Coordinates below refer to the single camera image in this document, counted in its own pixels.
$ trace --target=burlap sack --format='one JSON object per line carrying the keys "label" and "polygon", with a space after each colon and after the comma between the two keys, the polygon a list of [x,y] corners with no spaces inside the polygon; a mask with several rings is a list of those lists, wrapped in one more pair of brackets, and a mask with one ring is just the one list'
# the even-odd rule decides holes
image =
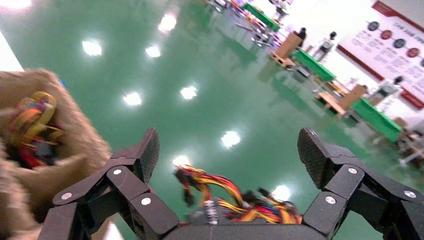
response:
{"label": "burlap sack", "polygon": [[[56,98],[55,121],[65,136],[57,150],[61,160],[55,166],[30,170],[7,160],[2,131],[7,129],[13,106],[37,91]],[[37,239],[53,197],[102,168],[111,155],[109,150],[53,73],[0,71],[0,239]]]}

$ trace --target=wall poster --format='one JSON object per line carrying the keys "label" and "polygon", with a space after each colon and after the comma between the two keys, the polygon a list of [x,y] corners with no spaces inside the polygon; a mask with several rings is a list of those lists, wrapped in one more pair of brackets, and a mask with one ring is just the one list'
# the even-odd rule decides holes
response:
{"label": "wall poster", "polygon": [[403,76],[401,96],[424,108],[424,28],[381,1],[372,8],[372,19],[337,48],[380,80]]}

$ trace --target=person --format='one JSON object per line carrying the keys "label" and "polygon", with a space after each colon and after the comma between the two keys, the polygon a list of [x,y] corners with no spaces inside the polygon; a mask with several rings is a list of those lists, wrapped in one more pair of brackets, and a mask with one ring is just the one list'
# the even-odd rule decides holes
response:
{"label": "person", "polygon": [[297,45],[299,48],[301,48],[301,47],[303,47],[303,45],[304,45],[304,41],[305,41],[305,39],[306,39],[306,28],[304,28],[304,27],[302,27],[301,29],[300,29],[300,32],[294,32],[294,34],[296,35],[296,36],[298,36],[300,39],[302,39],[302,41],[299,43],[299,45]]}
{"label": "person", "polygon": [[334,39],[336,38],[337,33],[335,31],[332,31],[330,33],[330,38],[324,38],[322,40],[322,44],[319,46],[318,50],[312,55],[314,59],[316,59],[318,62],[321,61],[334,47]]}
{"label": "person", "polygon": [[384,79],[378,85],[378,90],[368,98],[368,101],[373,102],[376,100],[377,108],[385,113],[394,100],[402,93],[401,83],[403,81],[403,76],[398,76],[394,80]]}
{"label": "person", "polygon": [[274,3],[276,12],[279,14],[277,19],[278,22],[281,21],[285,16],[290,14],[290,4],[286,0],[277,0]]}

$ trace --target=green tablecloth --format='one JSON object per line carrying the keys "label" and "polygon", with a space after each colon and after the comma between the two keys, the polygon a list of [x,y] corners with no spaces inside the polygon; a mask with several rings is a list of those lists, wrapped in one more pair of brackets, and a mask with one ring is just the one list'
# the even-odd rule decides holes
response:
{"label": "green tablecloth", "polygon": [[297,60],[304,64],[308,69],[317,74],[323,81],[330,82],[336,78],[334,74],[332,74],[327,68],[305,51],[300,49],[296,51],[293,56],[295,56]]}
{"label": "green tablecloth", "polygon": [[264,23],[268,28],[271,28],[274,32],[280,29],[280,25],[275,23],[271,18],[267,17],[263,12],[258,11],[253,5],[246,3],[241,6],[241,9],[249,11],[253,16]]}
{"label": "green tablecloth", "polygon": [[388,118],[384,113],[377,110],[366,99],[362,98],[351,105],[361,118],[366,120],[377,131],[386,136],[390,141],[396,141],[396,138],[402,132],[402,128],[394,121]]}

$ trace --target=green floor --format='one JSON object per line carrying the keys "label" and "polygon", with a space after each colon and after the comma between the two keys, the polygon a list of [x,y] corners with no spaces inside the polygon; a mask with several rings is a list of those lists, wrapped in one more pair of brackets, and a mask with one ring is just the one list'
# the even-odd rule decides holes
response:
{"label": "green floor", "polygon": [[[169,32],[158,30],[166,13]],[[350,148],[370,168],[424,192],[423,176],[398,164],[396,151],[375,146],[361,124],[339,119],[314,100],[307,80],[282,71],[237,28],[231,16],[207,11],[202,0],[33,0],[26,9],[0,8],[3,32],[24,68],[58,74],[83,112],[112,148],[132,145],[156,127],[160,159],[152,186],[179,216],[188,210],[172,175],[172,161],[231,178],[242,191],[285,185],[304,212],[319,192],[300,162],[298,132],[312,127],[329,143]],[[82,41],[96,40],[89,56]],[[145,49],[157,46],[153,58]],[[182,97],[193,86],[196,96]],[[141,105],[123,96],[137,92]],[[234,131],[240,142],[224,146]],[[125,239],[135,237],[122,227]],[[381,239],[351,213],[337,240]]]}

